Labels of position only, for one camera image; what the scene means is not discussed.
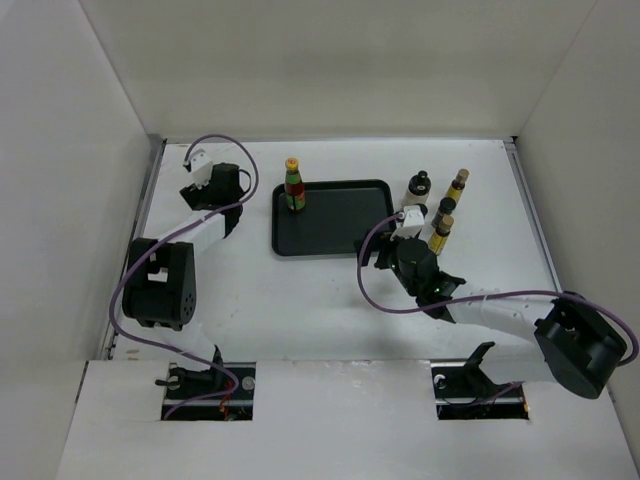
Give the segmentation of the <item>small dark spice bottle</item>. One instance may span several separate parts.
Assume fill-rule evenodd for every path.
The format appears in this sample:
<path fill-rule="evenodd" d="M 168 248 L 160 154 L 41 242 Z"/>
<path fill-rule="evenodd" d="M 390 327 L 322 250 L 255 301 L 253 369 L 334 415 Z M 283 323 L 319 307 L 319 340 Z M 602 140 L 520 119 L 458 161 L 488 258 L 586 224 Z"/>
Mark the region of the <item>small dark spice bottle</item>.
<path fill-rule="evenodd" d="M 432 219 L 431 225 L 437 228 L 446 215 L 451 215 L 457 206 L 457 202 L 451 197 L 444 197 L 440 200 L 438 209 Z"/>

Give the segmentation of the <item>red green sauce bottle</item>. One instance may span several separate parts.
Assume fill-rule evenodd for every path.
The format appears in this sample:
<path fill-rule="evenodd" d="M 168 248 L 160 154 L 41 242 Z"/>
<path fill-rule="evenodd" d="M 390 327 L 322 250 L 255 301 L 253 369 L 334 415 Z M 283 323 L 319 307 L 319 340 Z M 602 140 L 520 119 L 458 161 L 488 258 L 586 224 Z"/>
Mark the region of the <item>red green sauce bottle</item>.
<path fill-rule="evenodd" d="M 297 158 L 285 161 L 285 201 L 291 212 L 301 212 L 305 208 L 305 186 L 299 171 Z"/>

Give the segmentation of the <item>white bottle black cap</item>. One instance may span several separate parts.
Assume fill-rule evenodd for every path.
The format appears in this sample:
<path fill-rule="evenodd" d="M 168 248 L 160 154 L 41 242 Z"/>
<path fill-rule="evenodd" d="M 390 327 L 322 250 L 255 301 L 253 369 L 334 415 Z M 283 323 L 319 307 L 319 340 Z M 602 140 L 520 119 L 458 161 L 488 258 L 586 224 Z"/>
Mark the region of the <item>white bottle black cap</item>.
<path fill-rule="evenodd" d="M 431 190 L 431 180 L 425 170 L 414 174 L 409 182 L 403 198 L 402 205 L 425 205 Z"/>

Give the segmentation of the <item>yellow bottle tan cap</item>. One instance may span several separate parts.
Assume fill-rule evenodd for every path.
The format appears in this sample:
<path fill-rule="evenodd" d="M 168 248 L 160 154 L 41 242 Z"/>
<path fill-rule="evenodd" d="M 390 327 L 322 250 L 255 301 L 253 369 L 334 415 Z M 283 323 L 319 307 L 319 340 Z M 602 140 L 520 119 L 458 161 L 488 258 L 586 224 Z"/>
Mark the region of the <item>yellow bottle tan cap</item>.
<path fill-rule="evenodd" d="M 456 204 L 460 201 L 468 177 L 469 171 L 467 169 L 460 169 L 447 190 L 446 196 L 451 198 Z"/>

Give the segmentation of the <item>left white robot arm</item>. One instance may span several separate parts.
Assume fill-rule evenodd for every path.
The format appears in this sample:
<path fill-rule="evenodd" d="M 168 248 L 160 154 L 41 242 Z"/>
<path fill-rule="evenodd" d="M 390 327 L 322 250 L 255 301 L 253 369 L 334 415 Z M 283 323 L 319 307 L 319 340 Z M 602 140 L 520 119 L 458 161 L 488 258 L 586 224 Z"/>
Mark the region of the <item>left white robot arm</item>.
<path fill-rule="evenodd" d="M 163 327 L 180 332 L 194 316 L 197 303 L 196 257 L 227 238 L 239 223 L 247 194 L 241 177 L 249 173 L 232 163 L 206 162 L 194 170 L 194 181 L 179 194 L 191 215 L 158 239 L 138 237 L 130 244 L 128 266 L 153 253 L 127 279 L 122 310 L 143 328 Z"/>

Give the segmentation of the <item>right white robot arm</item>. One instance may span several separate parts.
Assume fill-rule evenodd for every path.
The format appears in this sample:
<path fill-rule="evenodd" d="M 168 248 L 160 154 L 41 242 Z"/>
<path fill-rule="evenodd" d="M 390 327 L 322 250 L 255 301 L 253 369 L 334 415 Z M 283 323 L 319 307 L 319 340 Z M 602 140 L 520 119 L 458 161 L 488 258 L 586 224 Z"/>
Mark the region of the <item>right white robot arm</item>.
<path fill-rule="evenodd" d="M 391 271 L 416 305 L 415 313 L 458 325 L 477 325 L 517 337 L 519 347 L 475 348 L 460 367 L 439 367 L 433 380 L 453 396 L 486 403 L 523 383 L 555 382 L 585 399 L 600 396 L 614 371 L 639 353 L 637 338 L 608 310 L 572 292 L 481 289 L 441 270 L 419 238 L 370 233 L 359 245 L 357 266 L 372 255 Z"/>

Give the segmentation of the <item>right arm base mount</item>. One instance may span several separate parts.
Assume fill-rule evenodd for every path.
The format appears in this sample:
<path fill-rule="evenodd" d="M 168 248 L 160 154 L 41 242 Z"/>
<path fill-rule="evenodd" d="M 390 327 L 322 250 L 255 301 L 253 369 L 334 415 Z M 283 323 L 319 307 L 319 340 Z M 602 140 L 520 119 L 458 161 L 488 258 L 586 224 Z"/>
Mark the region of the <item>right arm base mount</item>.
<path fill-rule="evenodd" d="M 431 363 L 439 420 L 529 419 L 522 384 L 496 384 L 481 370 L 485 355 L 494 346 L 494 342 L 484 342 L 466 359 Z"/>

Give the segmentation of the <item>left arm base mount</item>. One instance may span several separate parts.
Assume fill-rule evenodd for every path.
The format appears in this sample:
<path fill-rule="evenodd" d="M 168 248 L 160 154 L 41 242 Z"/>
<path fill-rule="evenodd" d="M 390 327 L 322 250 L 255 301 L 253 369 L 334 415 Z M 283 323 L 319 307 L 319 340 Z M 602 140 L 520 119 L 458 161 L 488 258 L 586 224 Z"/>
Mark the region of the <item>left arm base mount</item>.
<path fill-rule="evenodd" d="M 215 369 L 188 370 L 171 364 L 167 377 L 155 384 L 164 388 L 161 419 L 165 421 L 251 421 L 256 391 L 256 364 L 230 363 L 225 368 L 239 380 L 234 383 Z"/>

